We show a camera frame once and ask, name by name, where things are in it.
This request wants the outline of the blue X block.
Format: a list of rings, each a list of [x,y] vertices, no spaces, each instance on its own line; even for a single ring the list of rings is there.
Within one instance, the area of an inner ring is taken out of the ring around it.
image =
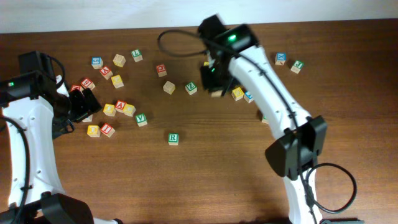
[[[277,52],[275,55],[275,64],[276,65],[284,65],[284,63],[287,60],[286,53],[283,52]]]

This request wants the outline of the green Z block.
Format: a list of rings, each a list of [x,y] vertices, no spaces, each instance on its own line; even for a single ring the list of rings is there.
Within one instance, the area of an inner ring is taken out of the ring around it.
[[[187,93],[189,95],[193,95],[194,93],[197,92],[198,88],[197,88],[196,84],[194,84],[193,82],[190,82],[185,85],[185,90],[187,91]]]

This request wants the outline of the yellow block beside A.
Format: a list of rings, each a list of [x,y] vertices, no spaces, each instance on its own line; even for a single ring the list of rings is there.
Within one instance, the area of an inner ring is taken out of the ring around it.
[[[126,116],[133,117],[134,113],[136,112],[136,107],[134,105],[126,104],[123,108],[123,113]]]

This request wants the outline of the red a block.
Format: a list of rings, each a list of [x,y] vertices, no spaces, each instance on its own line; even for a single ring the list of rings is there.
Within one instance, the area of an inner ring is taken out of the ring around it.
[[[124,113],[124,108],[126,106],[126,102],[122,101],[122,100],[118,100],[115,104],[115,109],[116,111],[120,112],[120,113]]]
[[[103,68],[101,68],[99,70],[99,72],[102,75],[102,77],[104,77],[106,80],[109,80],[113,76],[113,72],[107,66],[104,66]]]

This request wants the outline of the green r block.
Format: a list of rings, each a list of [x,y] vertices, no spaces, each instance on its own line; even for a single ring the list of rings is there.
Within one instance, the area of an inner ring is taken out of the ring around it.
[[[171,145],[171,146],[178,146],[178,144],[179,144],[179,134],[177,134],[177,133],[169,133],[168,144]]]
[[[263,116],[262,117],[262,120],[261,120],[263,123],[265,123],[265,124],[267,124],[268,123],[268,120],[267,120],[267,118],[265,117],[265,116]]]

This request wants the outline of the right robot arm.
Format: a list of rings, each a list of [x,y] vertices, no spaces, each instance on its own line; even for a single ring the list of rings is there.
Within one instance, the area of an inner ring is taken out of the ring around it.
[[[316,196],[314,167],[325,141],[325,120],[311,117],[292,97],[249,26],[227,29],[214,15],[203,20],[198,35],[209,60],[200,69],[204,89],[225,95],[242,85],[267,119],[275,142],[265,156],[283,178],[290,222],[320,223],[319,208],[308,203]]]

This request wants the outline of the red A block lower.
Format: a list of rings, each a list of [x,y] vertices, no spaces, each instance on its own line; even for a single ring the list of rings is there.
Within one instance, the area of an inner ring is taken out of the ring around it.
[[[122,101],[122,100],[118,100],[115,104],[115,109],[116,111],[120,112],[120,113],[124,113],[124,108],[126,106],[126,102]]]

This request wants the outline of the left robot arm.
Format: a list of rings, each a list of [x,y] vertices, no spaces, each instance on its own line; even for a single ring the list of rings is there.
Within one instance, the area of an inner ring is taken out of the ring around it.
[[[53,140],[74,132],[101,105],[90,89],[68,90],[58,60],[33,51],[18,56],[20,74],[1,82],[1,119],[9,132],[12,183],[1,223],[94,223],[89,206],[66,195]]]

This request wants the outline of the yellow block upper left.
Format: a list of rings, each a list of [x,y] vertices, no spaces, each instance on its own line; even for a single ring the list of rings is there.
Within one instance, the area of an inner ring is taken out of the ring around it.
[[[124,86],[123,80],[120,75],[112,76],[111,81],[115,88],[120,88],[120,87]]]

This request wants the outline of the blue H block lower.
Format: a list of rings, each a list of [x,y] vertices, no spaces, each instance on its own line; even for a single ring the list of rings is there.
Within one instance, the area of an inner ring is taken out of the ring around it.
[[[83,119],[82,122],[84,123],[88,123],[88,122],[92,122],[93,120],[93,115],[89,115],[87,118]]]

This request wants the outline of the green V block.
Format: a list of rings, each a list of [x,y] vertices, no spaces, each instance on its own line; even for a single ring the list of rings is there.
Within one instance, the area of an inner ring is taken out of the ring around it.
[[[147,118],[144,113],[135,115],[135,120],[139,127],[147,125]]]

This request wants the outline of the blue picture block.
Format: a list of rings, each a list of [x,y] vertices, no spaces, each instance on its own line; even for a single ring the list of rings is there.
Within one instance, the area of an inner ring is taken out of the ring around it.
[[[244,93],[244,99],[245,99],[248,103],[251,103],[251,102],[253,101],[253,97],[252,97],[252,95],[250,94],[250,92],[248,92],[248,91],[246,91],[246,92]]]

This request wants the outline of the red A block upper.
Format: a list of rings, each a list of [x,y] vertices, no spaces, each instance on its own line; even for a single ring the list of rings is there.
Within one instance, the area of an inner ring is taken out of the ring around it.
[[[107,66],[104,66],[103,68],[101,68],[99,70],[99,72],[102,75],[102,77],[104,77],[106,80],[109,80],[113,76],[113,72]]]

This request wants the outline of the red M block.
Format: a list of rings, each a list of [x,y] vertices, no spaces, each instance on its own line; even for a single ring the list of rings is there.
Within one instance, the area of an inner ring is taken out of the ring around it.
[[[71,91],[73,91],[73,90],[83,91],[83,87],[80,85],[72,85]]]

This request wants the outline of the yellow block bottom left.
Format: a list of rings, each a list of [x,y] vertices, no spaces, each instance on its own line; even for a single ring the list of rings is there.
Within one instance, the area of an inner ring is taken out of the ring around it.
[[[93,138],[100,137],[101,131],[100,131],[99,126],[89,125],[88,129],[87,129],[87,135],[89,135],[90,137],[93,137]]]

